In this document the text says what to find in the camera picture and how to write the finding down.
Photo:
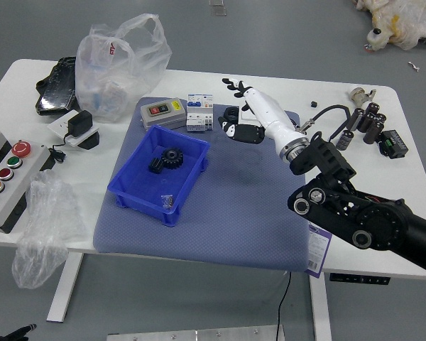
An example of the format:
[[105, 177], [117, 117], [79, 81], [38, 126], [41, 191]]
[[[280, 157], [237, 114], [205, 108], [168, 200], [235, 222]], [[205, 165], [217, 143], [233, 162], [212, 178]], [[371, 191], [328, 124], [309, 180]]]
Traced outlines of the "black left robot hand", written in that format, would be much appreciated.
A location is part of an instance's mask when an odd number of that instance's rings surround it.
[[27, 341], [29, 340], [27, 334], [37, 328], [36, 324], [30, 324], [19, 328], [7, 335], [0, 336], [0, 341]]

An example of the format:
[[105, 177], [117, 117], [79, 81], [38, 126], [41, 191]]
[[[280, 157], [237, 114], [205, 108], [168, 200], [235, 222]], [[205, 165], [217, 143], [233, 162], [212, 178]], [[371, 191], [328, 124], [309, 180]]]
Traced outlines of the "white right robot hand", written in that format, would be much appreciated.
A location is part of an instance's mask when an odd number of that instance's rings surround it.
[[268, 137], [275, 143], [275, 152], [286, 163], [293, 161], [309, 146], [308, 138], [295, 129], [288, 115], [272, 97], [241, 80], [224, 78], [222, 82], [234, 91], [235, 97], [244, 98], [242, 109], [251, 111], [258, 121], [254, 125], [240, 124], [233, 119], [219, 117], [219, 124], [230, 139], [259, 144]]

